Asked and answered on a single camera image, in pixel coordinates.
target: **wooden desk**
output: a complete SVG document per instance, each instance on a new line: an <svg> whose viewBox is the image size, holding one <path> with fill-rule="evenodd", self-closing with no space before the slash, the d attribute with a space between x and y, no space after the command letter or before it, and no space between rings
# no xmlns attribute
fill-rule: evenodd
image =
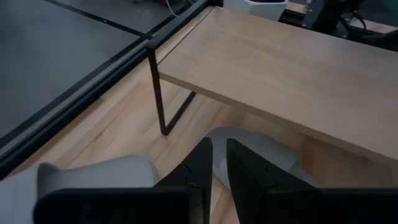
<svg viewBox="0 0 398 224"><path fill-rule="evenodd" d="M398 54L214 8L160 78L351 152L398 160Z"/></svg>

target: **light wood flooring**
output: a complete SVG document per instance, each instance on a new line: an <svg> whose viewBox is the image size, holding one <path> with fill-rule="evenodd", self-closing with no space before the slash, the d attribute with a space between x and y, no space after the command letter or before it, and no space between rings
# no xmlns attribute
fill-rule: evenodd
<svg viewBox="0 0 398 224"><path fill-rule="evenodd" d="M211 8L204 10L161 46L157 51L158 61L210 10ZM165 116L170 119L189 91L163 81L161 86ZM144 60L12 174L36 162L51 162L62 169L69 169L138 153L150 157L160 178L163 178L208 131L225 125L241 126L266 134L295 149L300 149L305 140L303 134L294 130L201 95L195 97L170 135L162 136L149 64ZM210 222L239 223L231 194L215 178Z"/></svg>

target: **cable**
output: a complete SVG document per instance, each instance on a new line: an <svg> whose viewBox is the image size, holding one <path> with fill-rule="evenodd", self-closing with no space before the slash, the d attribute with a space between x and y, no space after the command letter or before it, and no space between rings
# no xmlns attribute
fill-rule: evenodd
<svg viewBox="0 0 398 224"><path fill-rule="evenodd" d="M172 10L172 8L170 6L169 0L166 0L166 3L167 3L167 6L169 7L170 12L172 13L172 15L175 16L175 17L178 17L178 15L174 14L174 12L173 12L173 10Z"/></svg>
<svg viewBox="0 0 398 224"><path fill-rule="evenodd" d="M366 32L368 29L366 27L366 23L365 23L363 17L361 15L359 15L356 11L353 12L353 17L357 18L357 20L359 20L362 23L363 31Z"/></svg>

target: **white container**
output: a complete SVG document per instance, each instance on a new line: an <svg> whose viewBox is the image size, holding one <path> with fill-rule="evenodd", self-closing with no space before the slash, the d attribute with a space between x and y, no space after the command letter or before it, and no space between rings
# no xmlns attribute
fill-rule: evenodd
<svg viewBox="0 0 398 224"><path fill-rule="evenodd" d="M255 2L250 0L224 0L224 8L278 21L287 6L282 2Z"/></svg>

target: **black cable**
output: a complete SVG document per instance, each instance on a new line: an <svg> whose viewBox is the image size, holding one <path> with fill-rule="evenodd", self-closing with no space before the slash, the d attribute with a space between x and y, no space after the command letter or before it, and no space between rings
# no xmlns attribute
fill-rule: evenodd
<svg viewBox="0 0 398 224"><path fill-rule="evenodd" d="M357 11L353 11L353 16L352 16L352 18L357 18L357 20L359 20L359 21L362 23L363 32L366 32L366 31L368 30L368 28L366 27L365 20L363 19L363 17L362 17L361 15L359 15L359 14L357 13Z"/></svg>

